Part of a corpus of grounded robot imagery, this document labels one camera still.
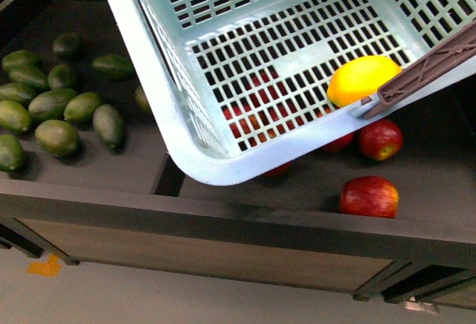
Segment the grey floor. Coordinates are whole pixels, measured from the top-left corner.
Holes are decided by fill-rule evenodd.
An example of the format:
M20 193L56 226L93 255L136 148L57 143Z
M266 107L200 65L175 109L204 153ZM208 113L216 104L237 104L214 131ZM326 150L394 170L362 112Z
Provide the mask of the grey floor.
M476 323L476 312L463 309L424 314L379 298L85 262L57 277L26 273L47 258L0 250L1 324Z

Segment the red apple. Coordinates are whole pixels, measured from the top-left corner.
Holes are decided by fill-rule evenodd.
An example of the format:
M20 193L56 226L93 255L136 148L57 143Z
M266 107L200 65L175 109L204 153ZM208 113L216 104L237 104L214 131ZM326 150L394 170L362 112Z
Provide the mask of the red apple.
M402 148L402 130L392 121L382 118L358 131L358 149L368 158L384 161Z
M324 107L324 111L327 114L330 114L332 112L331 109L327 106ZM318 112L318 117L322 117L321 112ZM333 140L332 142L325 144L320 149L322 149L323 151L327 153L338 153L342 149L347 148L347 146L349 146L354 140L354 137L355 137L355 132L351 132L348 135L345 135L343 137L338 138L337 140Z
M270 75L273 79L277 79L279 77L274 71L271 71ZM268 82L271 81L269 79L269 75L265 72L262 72L260 74L260 78L259 77L254 77L251 81L253 82L254 87L259 87L259 86L262 85L261 80L264 83L268 83ZM268 85L268 86L266 86L266 89L268 90L269 96L271 96L271 98L273 100L276 100L278 97L280 97L279 94L278 94L278 91L281 93L281 95L288 94L288 91L286 90L286 87L284 86L284 84L282 82L278 82L276 85L272 85L272 84ZM258 91L258 94L260 95L260 98L263 101L263 103L269 103L271 101L269 99L267 93L265 92L264 88L261 88ZM250 98L251 98L251 101L252 101L252 103L255 107L260 106L260 100L258 99L256 94L250 95Z
M399 192L387 179L374 175L353 179L344 185L339 212L395 218Z
M268 178L277 178L286 173L288 168L291 166L291 162L281 164L280 166L271 169L270 171L265 173L265 176Z

